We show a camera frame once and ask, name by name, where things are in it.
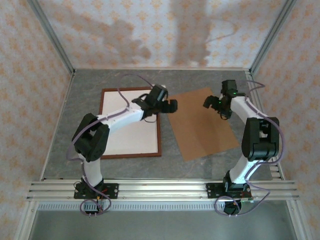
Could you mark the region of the aluminium frame post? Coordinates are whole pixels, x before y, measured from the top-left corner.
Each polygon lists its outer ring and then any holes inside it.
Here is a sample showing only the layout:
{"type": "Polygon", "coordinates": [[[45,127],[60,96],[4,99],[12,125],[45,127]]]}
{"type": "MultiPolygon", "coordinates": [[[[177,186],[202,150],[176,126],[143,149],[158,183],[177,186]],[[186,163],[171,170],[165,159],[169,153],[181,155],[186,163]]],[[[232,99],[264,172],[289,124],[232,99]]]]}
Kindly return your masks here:
{"type": "Polygon", "coordinates": [[[27,201],[22,211],[13,240],[28,240],[38,210],[38,201],[27,201]]]}
{"type": "Polygon", "coordinates": [[[26,0],[26,1],[29,4],[29,6],[32,9],[35,16],[37,17],[40,25],[42,26],[43,30],[45,31],[48,39],[52,43],[54,49],[56,50],[57,54],[59,55],[60,59],[62,60],[67,71],[71,75],[73,75],[76,70],[73,67],[70,59],[68,58],[58,36],[56,35],[50,21],[48,20],[44,10],[42,9],[39,1],[38,0],[26,0]]]}
{"type": "Polygon", "coordinates": [[[276,17],[256,57],[254,58],[253,63],[251,64],[251,67],[248,69],[251,76],[253,76],[258,71],[261,62],[267,55],[269,48],[272,46],[274,40],[276,39],[283,24],[286,22],[286,19],[291,13],[296,2],[297,0],[285,0],[282,9],[280,10],[278,16],[276,17]]]}
{"type": "Polygon", "coordinates": [[[286,203],[297,239],[313,240],[301,201],[287,200],[286,203]]]}

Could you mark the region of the brown fibreboard backing board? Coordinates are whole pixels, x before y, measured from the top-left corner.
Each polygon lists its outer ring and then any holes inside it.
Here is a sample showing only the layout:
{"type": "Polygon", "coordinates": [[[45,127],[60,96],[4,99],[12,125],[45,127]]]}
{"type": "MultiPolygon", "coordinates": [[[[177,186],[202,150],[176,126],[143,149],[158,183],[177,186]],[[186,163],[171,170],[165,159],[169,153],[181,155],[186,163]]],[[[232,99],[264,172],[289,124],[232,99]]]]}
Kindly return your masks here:
{"type": "Polygon", "coordinates": [[[168,119],[185,162],[240,146],[230,124],[212,108],[203,107],[212,95],[206,87],[169,97],[177,100],[177,111],[168,119]]]}

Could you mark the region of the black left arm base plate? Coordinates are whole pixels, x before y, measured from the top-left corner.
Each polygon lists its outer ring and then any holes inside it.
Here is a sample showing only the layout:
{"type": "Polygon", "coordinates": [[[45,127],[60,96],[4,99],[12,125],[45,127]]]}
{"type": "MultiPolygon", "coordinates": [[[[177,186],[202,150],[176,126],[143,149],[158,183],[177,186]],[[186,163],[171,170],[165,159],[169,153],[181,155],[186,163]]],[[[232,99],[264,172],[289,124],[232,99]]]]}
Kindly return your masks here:
{"type": "MultiPolygon", "coordinates": [[[[118,198],[119,184],[101,182],[94,187],[99,192],[108,196],[110,199],[118,198]]],[[[74,199],[96,199],[97,197],[105,199],[100,193],[92,190],[85,182],[79,182],[75,185],[74,199]]]]}

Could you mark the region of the black connector box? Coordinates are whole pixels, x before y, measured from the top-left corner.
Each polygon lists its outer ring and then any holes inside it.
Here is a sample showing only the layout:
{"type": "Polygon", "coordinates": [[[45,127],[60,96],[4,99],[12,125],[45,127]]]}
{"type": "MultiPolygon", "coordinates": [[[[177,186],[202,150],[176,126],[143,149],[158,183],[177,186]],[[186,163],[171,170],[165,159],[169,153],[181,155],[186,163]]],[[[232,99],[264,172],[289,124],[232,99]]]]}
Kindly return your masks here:
{"type": "Polygon", "coordinates": [[[88,201],[83,204],[82,210],[88,215],[95,215],[101,212],[101,206],[98,203],[88,201]]]}
{"type": "Polygon", "coordinates": [[[242,203],[240,201],[226,201],[224,203],[223,212],[227,215],[235,216],[241,211],[242,203]]]}

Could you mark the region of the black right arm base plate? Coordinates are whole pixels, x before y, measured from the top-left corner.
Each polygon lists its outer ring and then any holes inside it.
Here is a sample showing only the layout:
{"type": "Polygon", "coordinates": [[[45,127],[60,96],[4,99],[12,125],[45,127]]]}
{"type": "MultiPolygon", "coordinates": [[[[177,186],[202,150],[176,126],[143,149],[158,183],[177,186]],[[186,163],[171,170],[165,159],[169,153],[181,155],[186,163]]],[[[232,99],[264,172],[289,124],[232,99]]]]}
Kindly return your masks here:
{"type": "Polygon", "coordinates": [[[209,182],[205,185],[207,197],[209,199],[217,199],[218,197],[227,196],[233,199],[251,199],[252,194],[250,187],[247,183],[245,184],[232,184],[228,186],[228,183],[222,182],[209,182]]]}

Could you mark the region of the grey metal sheet panel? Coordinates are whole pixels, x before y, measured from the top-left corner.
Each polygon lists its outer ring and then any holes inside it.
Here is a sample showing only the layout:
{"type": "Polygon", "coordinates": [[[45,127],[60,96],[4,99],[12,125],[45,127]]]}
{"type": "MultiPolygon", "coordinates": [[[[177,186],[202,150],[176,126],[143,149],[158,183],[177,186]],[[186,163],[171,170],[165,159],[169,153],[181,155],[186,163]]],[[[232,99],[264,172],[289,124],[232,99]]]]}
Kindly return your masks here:
{"type": "Polygon", "coordinates": [[[213,211],[39,211],[29,240],[298,240],[285,213],[260,207],[223,217],[213,211]]]}

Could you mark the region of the aluminium mounting rail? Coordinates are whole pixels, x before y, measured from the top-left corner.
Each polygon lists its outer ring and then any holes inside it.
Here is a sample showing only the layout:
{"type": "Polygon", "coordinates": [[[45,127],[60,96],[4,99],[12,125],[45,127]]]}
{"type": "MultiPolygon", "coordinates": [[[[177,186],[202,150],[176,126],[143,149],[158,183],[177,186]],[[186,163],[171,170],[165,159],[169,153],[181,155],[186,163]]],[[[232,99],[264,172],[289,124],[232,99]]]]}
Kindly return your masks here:
{"type": "MultiPolygon", "coordinates": [[[[108,179],[117,184],[117,201],[212,201],[217,194],[207,189],[208,179],[108,179]]],[[[26,195],[29,201],[73,200],[74,179],[45,179],[31,183],[26,195]]],[[[239,193],[244,201],[299,200],[300,193],[293,180],[258,180],[239,193]]]]}

